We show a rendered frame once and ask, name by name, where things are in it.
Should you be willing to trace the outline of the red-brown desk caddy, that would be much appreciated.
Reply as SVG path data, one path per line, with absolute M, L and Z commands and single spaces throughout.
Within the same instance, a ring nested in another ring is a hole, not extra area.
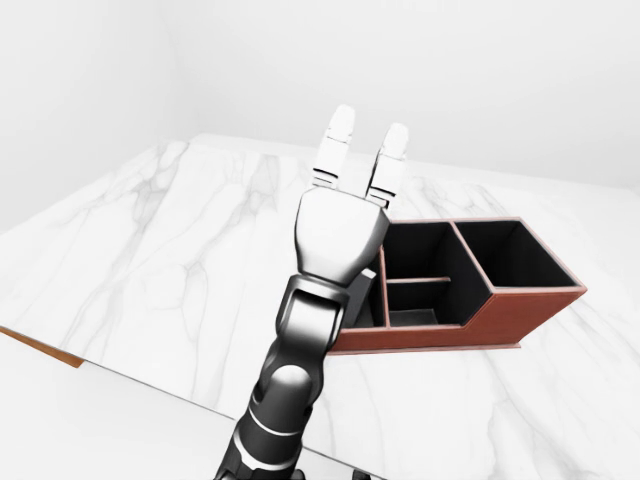
M 519 218 L 391 223 L 331 354 L 511 348 L 587 288 Z

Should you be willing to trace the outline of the brown wooden strip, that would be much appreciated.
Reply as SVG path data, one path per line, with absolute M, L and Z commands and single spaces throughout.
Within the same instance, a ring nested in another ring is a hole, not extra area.
M 56 358 L 57 360 L 63 363 L 66 363 L 74 368 L 79 368 L 84 363 L 84 359 L 81 357 L 62 351 L 58 348 L 47 345 L 45 343 L 42 343 L 28 336 L 22 335 L 8 328 L 0 326 L 0 332 L 4 333 L 5 335 L 11 338 L 14 338 L 17 341 L 20 341 L 26 345 L 29 345 L 30 347 L 36 350 L 39 350 L 53 358 Z

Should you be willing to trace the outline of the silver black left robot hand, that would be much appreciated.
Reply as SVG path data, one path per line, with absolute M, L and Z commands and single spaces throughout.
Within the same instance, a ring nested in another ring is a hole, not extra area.
M 404 171 L 408 128 L 392 124 L 379 148 L 362 197 L 338 189 L 354 130 L 347 105 L 333 114 L 320 143 L 309 190 L 301 197 L 295 224 L 298 270 L 347 289 L 344 327 L 356 324 L 376 277 L 376 258 L 390 220 L 386 213 Z

